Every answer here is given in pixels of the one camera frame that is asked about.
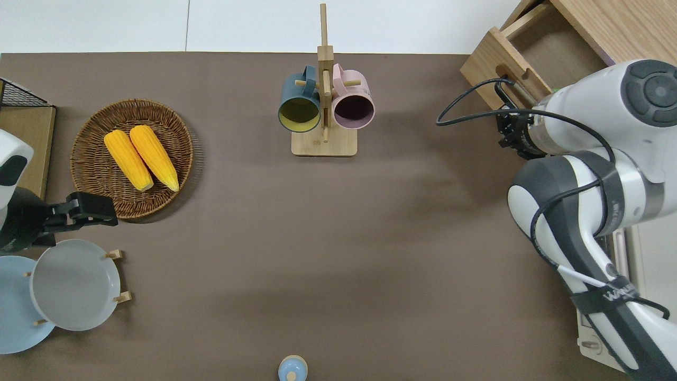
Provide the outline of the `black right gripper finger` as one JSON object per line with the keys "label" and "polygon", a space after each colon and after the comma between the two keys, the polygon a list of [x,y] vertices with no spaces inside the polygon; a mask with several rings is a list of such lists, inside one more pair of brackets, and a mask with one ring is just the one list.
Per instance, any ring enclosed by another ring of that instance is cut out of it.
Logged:
{"label": "black right gripper finger", "polygon": [[522,134],[520,132],[512,132],[503,135],[498,144],[503,148],[510,148],[520,155],[522,151]]}
{"label": "black right gripper finger", "polygon": [[500,111],[496,115],[498,132],[512,132],[518,120],[518,113],[511,111],[510,108],[501,108],[498,111]]}

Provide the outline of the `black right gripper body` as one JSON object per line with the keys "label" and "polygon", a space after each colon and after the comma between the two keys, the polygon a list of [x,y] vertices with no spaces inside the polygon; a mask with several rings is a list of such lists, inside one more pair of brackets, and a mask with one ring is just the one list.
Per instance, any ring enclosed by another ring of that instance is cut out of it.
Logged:
{"label": "black right gripper body", "polygon": [[522,134],[522,151],[518,156],[526,160],[546,157],[546,152],[535,145],[534,140],[529,135],[529,126],[534,123],[534,117],[528,113],[518,113],[518,120],[515,123],[515,129],[512,132]]}

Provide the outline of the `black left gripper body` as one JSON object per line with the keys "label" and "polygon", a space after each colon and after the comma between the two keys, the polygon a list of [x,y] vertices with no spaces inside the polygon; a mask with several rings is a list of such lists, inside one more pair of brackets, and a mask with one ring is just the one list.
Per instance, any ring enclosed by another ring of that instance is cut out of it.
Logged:
{"label": "black left gripper body", "polygon": [[1,251],[15,253],[32,246],[51,248],[56,239],[44,232],[44,223],[51,216],[51,207],[29,189],[18,187],[7,206],[2,226]]}

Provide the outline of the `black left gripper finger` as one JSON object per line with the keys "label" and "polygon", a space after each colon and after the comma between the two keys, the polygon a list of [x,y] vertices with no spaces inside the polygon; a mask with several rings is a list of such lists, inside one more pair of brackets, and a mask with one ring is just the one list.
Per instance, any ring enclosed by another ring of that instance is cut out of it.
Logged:
{"label": "black left gripper finger", "polygon": [[79,231],[87,226],[117,226],[118,219],[115,214],[95,215],[87,212],[57,211],[44,222],[44,234]]}
{"label": "black left gripper finger", "polygon": [[70,193],[66,197],[70,215],[116,215],[112,198],[86,192]]}

